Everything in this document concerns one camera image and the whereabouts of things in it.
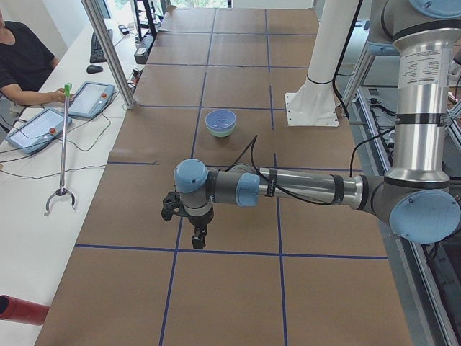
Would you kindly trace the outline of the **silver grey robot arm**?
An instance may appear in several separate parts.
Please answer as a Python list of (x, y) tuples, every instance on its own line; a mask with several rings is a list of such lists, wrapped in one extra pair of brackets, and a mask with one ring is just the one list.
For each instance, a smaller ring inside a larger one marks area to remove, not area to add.
[(398, 101), (391, 168), (380, 177), (290, 172), (234, 162), (210, 170), (187, 159), (174, 170), (175, 189), (163, 201), (164, 220), (181, 216), (194, 226), (192, 245), (205, 246), (216, 203), (255, 206), (261, 196), (314, 205), (348, 205), (376, 216), (400, 237), (430, 244), (460, 226), (460, 204), (442, 169), (449, 66), (460, 39), (458, 1), (374, 1), (368, 46), (398, 53)]

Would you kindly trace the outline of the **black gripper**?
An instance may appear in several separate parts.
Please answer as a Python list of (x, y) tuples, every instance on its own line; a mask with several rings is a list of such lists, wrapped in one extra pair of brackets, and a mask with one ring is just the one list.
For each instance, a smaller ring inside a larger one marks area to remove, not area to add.
[(212, 222), (213, 217), (213, 211), (208, 211), (202, 216), (188, 216), (189, 222), (195, 227), (194, 234), (191, 236), (194, 249), (204, 249), (206, 247), (207, 225)]

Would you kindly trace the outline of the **person's hand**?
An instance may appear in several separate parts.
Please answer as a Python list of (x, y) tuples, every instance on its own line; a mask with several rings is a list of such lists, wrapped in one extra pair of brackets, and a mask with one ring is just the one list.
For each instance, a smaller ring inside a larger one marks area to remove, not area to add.
[(66, 99), (65, 89), (60, 88), (51, 93), (52, 102), (64, 103)]

